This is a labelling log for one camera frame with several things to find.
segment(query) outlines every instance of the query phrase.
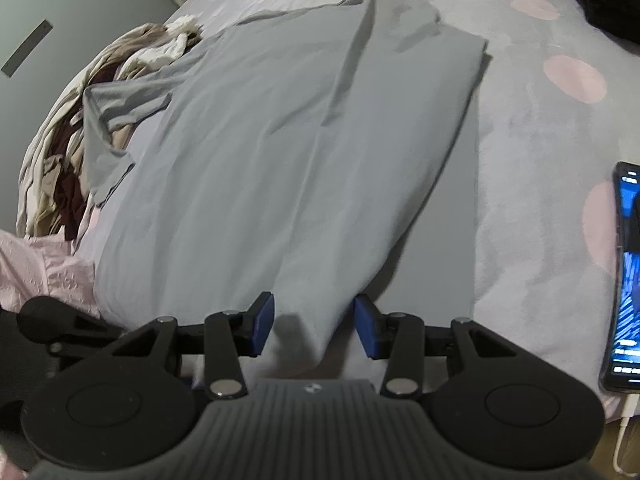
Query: charging cable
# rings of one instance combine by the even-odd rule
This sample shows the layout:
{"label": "charging cable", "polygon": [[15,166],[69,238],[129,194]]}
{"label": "charging cable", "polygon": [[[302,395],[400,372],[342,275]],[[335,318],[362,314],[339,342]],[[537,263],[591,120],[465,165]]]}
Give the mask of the charging cable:
{"label": "charging cable", "polygon": [[618,431],[618,441],[616,442],[616,450],[613,452],[613,469],[616,473],[624,475],[628,478],[636,478],[638,473],[627,473],[618,465],[618,455],[620,454],[620,447],[622,446],[622,440],[625,437],[626,427],[629,424],[629,419],[634,416],[636,407],[638,406],[638,399],[640,394],[629,394],[626,396],[625,405],[622,408],[622,420],[620,420],[620,430]]}

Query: polka dot bedsheet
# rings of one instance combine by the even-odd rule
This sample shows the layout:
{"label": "polka dot bedsheet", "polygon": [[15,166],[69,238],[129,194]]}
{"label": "polka dot bedsheet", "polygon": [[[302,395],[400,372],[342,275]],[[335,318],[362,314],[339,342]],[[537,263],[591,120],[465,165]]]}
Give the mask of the polka dot bedsheet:
{"label": "polka dot bedsheet", "polygon": [[[259,10],[340,0],[188,0],[211,35]],[[640,162],[640,46],[576,0],[430,0],[487,38],[480,87],[474,317],[599,390],[614,295],[618,160]]]}

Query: bed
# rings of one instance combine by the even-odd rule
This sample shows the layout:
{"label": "bed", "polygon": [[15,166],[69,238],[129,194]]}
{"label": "bed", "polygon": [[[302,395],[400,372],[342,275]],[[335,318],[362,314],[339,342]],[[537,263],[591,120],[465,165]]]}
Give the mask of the bed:
{"label": "bed", "polygon": [[[188,0],[174,17],[199,14],[207,37],[260,10],[340,1]],[[640,47],[591,27],[576,0],[429,1],[444,22],[488,40],[491,61],[474,99],[478,157],[474,135],[461,132],[432,200],[392,253],[391,285],[374,283],[373,295],[383,310],[433,324],[468,314],[473,303],[477,321],[598,391],[612,417],[618,399],[597,383],[614,286],[609,182],[618,160],[640,160]],[[144,156],[161,118],[137,127],[134,158]],[[98,272],[129,180],[76,253]],[[451,217],[459,224],[430,231]],[[433,257],[438,233],[451,248],[439,251],[442,265]],[[376,364],[363,360],[356,341],[344,344],[342,372],[373,377]]]}

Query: folded gray fabric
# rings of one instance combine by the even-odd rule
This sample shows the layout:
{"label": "folded gray fabric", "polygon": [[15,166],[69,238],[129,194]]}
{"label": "folded gray fabric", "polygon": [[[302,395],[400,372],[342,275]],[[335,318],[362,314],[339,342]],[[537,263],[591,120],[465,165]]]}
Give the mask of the folded gray fabric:
{"label": "folded gray fabric", "polygon": [[87,89],[97,203],[133,164],[108,132],[167,108],[97,269],[104,317],[198,323],[270,290],[263,373],[319,359],[433,186],[484,46],[426,0],[344,0],[256,14],[155,74]]}

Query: smartphone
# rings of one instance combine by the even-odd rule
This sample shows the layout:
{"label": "smartphone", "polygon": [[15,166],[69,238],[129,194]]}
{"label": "smartphone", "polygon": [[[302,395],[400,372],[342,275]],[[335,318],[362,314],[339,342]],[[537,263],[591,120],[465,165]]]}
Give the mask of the smartphone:
{"label": "smartphone", "polygon": [[616,295],[600,384],[640,392],[640,166],[619,162],[616,195]]}

